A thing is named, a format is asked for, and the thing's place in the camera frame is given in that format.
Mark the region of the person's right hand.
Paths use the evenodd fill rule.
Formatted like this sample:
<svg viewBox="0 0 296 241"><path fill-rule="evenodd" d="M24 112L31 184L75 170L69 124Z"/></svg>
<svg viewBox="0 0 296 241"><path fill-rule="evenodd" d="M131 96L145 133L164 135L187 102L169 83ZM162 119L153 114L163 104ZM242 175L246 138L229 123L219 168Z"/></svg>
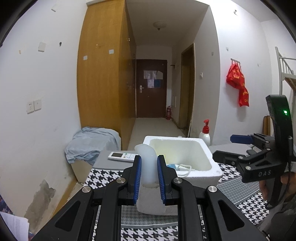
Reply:
<svg viewBox="0 0 296 241"><path fill-rule="evenodd" d="M281 177L259 181L259 188L266 208L271 210L295 196L295 172L285 172Z"/></svg>

